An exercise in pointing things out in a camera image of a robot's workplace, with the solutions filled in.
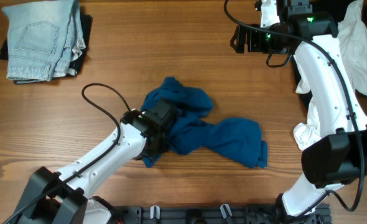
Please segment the dark blue polo shirt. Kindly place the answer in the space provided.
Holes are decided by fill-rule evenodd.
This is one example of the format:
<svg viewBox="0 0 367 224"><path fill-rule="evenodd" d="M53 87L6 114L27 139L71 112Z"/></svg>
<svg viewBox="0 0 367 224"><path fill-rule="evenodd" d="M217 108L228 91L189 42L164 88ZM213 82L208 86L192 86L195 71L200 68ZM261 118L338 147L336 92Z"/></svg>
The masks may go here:
<svg viewBox="0 0 367 224"><path fill-rule="evenodd" d="M214 108L201 88L182 85L166 77L160 87L150 91L143 111L167 100L177 109L177 119L167 133L168 148L180 155L205 147L250 169L267 166L267 142L262 139L259 123L246 118L227 118L212 124L202 120Z"/></svg>

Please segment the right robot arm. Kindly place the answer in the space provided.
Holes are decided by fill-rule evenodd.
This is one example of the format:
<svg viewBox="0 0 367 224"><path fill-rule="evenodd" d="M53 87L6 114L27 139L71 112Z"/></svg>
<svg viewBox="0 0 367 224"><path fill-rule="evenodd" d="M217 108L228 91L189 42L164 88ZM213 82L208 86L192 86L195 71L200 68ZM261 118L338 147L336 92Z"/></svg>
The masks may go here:
<svg viewBox="0 0 367 224"><path fill-rule="evenodd" d="M301 157L303 173L280 194L274 223L315 222L323 200L358 183L359 204L367 175L367 116L358 104L341 60L338 28L328 12L314 12L309 1L256 1L259 24L237 22L234 50L295 57L307 78L320 118L320 140Z"/></svg>

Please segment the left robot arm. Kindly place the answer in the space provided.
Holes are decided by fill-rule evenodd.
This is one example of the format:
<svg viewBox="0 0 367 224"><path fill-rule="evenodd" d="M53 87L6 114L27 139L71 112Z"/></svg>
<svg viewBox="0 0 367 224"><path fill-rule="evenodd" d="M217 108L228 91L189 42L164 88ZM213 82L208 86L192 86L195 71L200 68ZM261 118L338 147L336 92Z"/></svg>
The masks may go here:
<svg viewBox="0 0 367 224"><path fill-rule="evenodd" d="M176 117L177 109L165 99L149 110L128 111L117 128L83 157L56 172L37 169L6 223L108 222L111 212L106 207L88 204L94 192L127 161L164 153Z"/></svg>

